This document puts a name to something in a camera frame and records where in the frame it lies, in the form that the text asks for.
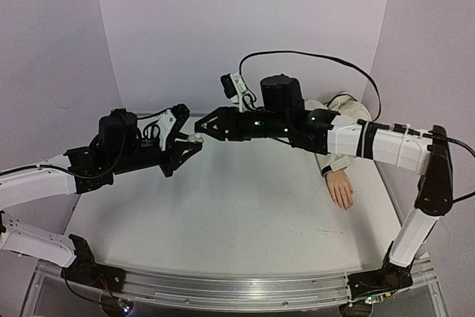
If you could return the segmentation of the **white nail polish bottle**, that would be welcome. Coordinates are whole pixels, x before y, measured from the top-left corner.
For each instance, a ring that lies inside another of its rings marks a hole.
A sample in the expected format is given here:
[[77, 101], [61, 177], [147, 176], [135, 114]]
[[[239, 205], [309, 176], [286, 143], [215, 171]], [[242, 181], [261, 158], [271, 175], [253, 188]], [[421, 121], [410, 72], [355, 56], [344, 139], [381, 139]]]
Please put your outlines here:
[[204, 143], [203, 135], [201, 133], [188, 135], [187, 141], [190, 143]]

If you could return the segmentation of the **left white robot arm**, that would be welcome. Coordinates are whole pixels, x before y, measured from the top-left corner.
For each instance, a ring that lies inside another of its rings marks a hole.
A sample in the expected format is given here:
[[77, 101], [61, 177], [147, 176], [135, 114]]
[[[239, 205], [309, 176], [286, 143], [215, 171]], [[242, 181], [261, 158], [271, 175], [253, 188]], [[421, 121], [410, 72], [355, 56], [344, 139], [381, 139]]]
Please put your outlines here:
[[67, 150], [49, 160], [1, 172], [1, 249], [70, 267], [83, 284], [95, 284], [99, 266], [82, 255], [86, 241], [57, 235], [22, 223], [4, 211], [22, 203], [59, 195], [82, 195], [111, 185], [118, 174], [158, 166], [171, 177], [203, 147], [200, 134], [185, 134], [189, 110], [179, 104], [152, 114], [140, 129], [140, 118], [124, 108], [99, 120], [88, 146]]

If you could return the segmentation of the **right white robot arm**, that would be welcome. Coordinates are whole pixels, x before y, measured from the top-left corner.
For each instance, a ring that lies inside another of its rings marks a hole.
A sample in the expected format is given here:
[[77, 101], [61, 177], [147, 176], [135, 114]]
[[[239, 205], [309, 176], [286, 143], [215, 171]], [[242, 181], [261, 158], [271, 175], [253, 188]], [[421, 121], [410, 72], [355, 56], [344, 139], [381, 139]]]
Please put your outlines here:
[[304, 107], [301, 86], [286, 75], [261, 80], [263, 108], [246, 111], [246, 86], [239, 74], [220, 79], [235, 103], [219, 107], [194, 124], [197, 133], [219, 141], [286, 138], [294, 148], [314, 154], [360, 157], [407, 169], [420, 176], [413, 209], [388, 252], [390, 264], [408, 267], [438, 219], [453, 206], [453, 166], [446, 131], [385, 125], [353, 119], [328, 109]]

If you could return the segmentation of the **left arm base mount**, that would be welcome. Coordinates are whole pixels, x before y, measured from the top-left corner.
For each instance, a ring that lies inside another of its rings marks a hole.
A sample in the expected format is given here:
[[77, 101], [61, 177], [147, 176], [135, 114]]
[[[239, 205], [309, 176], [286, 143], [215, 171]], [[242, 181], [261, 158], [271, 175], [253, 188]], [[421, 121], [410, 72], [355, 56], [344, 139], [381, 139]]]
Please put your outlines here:
[[124, 269], [96, 262], [84, 238], [73, 234], [69, 234], [68, 238], [73, 243], [74, 260], [71, 265], [62, 269], [63, 278], [66, 278], [68, 282], [104, 289], [110, 293], [123, 291], [126, 277]]

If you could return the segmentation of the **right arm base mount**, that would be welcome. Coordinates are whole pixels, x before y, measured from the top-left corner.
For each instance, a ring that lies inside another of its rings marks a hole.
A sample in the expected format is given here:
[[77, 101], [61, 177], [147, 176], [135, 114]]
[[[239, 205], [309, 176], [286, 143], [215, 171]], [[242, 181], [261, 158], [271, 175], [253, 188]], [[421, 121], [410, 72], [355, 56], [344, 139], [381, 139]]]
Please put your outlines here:
[[382, 266], [379, 269], [355, 272], [348, 276], [347, 286], [350, 288], [350, 301], [357, 302], [376, 295], [395, 293], [413, 285], [411, 269], [413, 263], [407, 267], [401, 267], [390, 263], [390, 244]]

